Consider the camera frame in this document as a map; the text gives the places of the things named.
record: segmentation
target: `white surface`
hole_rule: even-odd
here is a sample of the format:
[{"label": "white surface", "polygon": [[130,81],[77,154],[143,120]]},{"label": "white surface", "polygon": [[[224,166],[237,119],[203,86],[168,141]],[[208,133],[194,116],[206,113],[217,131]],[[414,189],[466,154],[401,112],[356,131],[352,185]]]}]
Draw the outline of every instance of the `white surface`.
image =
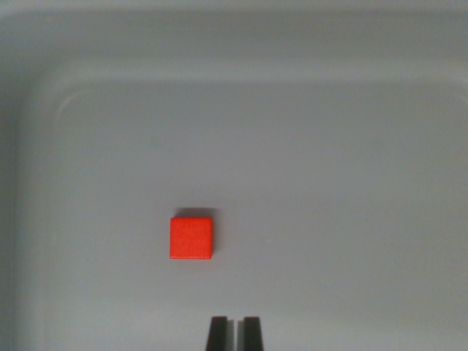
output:
[{"label": "white surface", "polygon": [[[266,350],[465,350],[467,29],[463,13],[2,18],[16,349],[203,350],[226,314],[260,316]],[[214,214],[208,262],[168,258],[190,207]]]}]

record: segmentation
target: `red cube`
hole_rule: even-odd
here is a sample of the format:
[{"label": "red cube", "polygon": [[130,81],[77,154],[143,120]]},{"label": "red cube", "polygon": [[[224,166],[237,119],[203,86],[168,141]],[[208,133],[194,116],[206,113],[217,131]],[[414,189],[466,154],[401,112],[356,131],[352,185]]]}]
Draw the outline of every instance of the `red cube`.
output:
[{"label": "red cube", "polygon": [[211,259],[213,219],[171,218],[169,251],[173,259]]}]

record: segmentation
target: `plastic bin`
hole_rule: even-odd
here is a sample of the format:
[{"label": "plastic bin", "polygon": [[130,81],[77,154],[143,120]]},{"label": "plastic bin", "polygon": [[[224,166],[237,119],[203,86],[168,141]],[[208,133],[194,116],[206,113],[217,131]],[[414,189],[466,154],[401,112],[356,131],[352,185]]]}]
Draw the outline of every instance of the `plastic bin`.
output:
[{"label": "plastic bin", "polygon": [[0,350],[466,351],[468,5],[420,2],[1,5]]}]

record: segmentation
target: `red block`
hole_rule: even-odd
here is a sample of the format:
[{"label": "red block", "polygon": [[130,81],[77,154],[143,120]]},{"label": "red block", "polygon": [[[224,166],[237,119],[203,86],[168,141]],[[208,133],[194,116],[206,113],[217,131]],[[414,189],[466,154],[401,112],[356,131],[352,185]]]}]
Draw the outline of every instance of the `red block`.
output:
[{"label": "red block", "polygon": [[173,259],[211,259],[213,219],[171,218],[169,251]]}]

